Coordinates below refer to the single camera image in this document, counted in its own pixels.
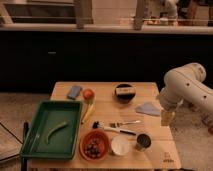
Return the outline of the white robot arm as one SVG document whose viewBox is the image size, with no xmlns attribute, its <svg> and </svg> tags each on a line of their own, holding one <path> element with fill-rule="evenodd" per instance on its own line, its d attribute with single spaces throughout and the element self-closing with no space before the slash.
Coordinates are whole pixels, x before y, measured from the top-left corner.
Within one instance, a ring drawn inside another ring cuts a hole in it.
<svg viewBox="0 0 213 171">
<path fill-rule="evenodd" d="M 188 101 L 208 114 L 213 114 L 213 89 L 203 84 L 206 70 L 199 63 L 173 68 L 164 75 L 165 87 L 157 99 L 162 107 L 161 125 L 169 126 L 176 109 Z"/>
</svg>

